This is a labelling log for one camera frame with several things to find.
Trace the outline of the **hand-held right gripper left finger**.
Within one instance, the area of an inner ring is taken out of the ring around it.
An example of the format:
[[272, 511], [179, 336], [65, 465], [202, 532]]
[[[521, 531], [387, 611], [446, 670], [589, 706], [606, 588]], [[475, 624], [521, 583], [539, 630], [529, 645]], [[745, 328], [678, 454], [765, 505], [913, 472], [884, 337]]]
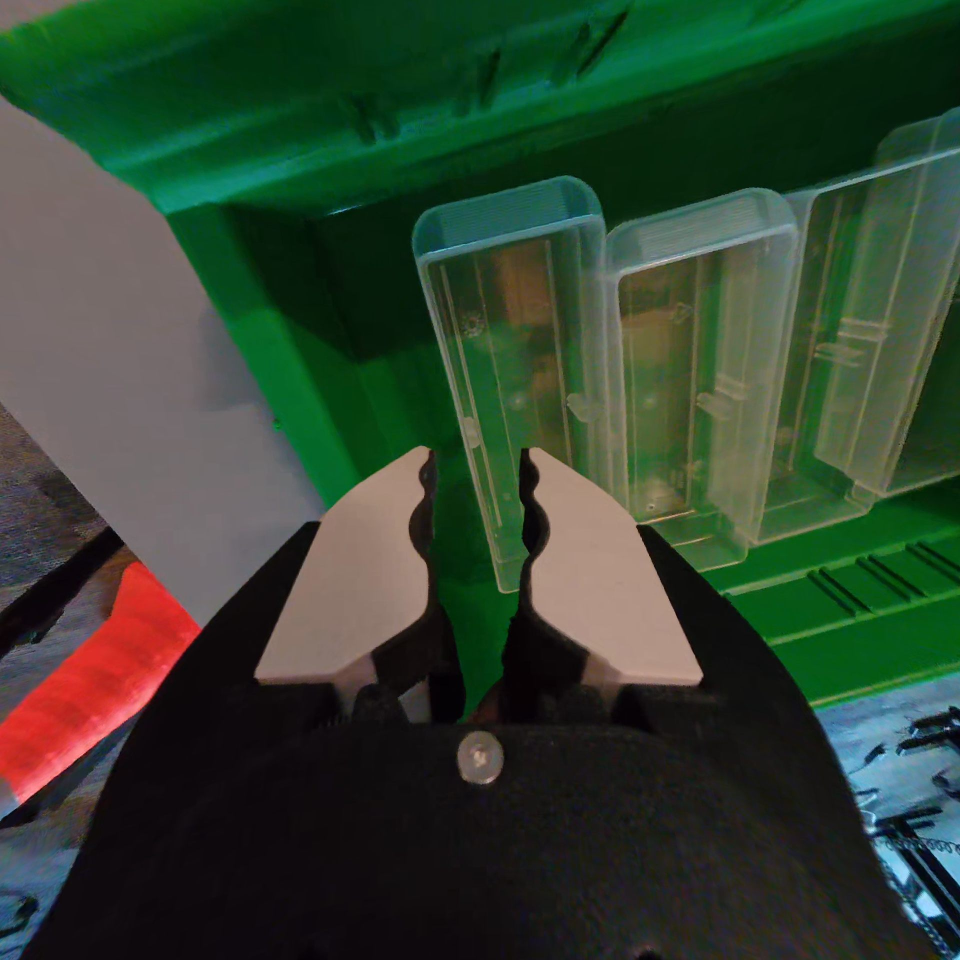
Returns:
[[337, 714], [461, 714], [461, 664], [430, 551], [438, 471], [416, 446], [329, 508], [254, 669], [320, 686]]

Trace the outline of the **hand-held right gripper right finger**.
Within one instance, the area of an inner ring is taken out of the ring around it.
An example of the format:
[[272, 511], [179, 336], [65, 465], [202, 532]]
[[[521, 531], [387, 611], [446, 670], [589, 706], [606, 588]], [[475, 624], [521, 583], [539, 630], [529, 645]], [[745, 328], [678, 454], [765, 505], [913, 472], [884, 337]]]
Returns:
[[630, 512], [540, 447], [521, 451], [518, 492], [527, 557], [502, 656], [507, 699], [698, 687], [704, 671]]

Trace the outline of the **clear plastic drawer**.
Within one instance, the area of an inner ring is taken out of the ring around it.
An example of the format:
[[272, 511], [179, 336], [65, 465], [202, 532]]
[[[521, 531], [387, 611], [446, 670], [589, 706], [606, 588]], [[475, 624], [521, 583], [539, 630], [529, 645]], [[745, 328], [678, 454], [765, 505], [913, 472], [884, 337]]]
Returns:
[[432, 207], [414, 261], [501, 593], [526, 550], [519, 470], [541, 448], [628, 504], [621, 334], [594, 189], [564, 175]]
[[858, 517], [869, 512], [878, 500], [886, 499], [856, 486], [839, 469], [814, 455], [833, 369], [826, 344], [837, 330], [853, 266], [865, 194], [861, 182], [872, 173], [787, 196], [797, 216], [799, 245], [761, 544]]
[[794, 213], [767, 188], [607, 235], [625, 505], [695, 570], [743, 562], [760, 535], [798, 249]]
[[814, 455], [877, 498], [958, 475], [959, 109], [901, 126], [864, 203]]

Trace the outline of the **green plastic bin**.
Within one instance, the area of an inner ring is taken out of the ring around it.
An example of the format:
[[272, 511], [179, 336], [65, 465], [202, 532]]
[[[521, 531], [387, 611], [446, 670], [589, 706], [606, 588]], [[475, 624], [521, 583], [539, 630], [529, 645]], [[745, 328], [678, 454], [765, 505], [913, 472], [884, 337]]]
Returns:
[[958, 106], [958, 2], [79, 2], [2, 30], [2, 97], [162, 214], [324, 503], [426, 445], [473, 705], [499, 593], [412, 252], [560, 176], [606, 226], [866, 168]]

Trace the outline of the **red bar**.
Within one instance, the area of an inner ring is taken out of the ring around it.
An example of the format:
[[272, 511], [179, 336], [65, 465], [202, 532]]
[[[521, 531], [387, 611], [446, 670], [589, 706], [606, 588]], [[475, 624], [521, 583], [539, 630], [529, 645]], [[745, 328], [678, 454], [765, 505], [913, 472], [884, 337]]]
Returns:
[[200, 626], [140, 560], [111, 613], [1, 724], [1, 816], [49, 786], [141, 711]]

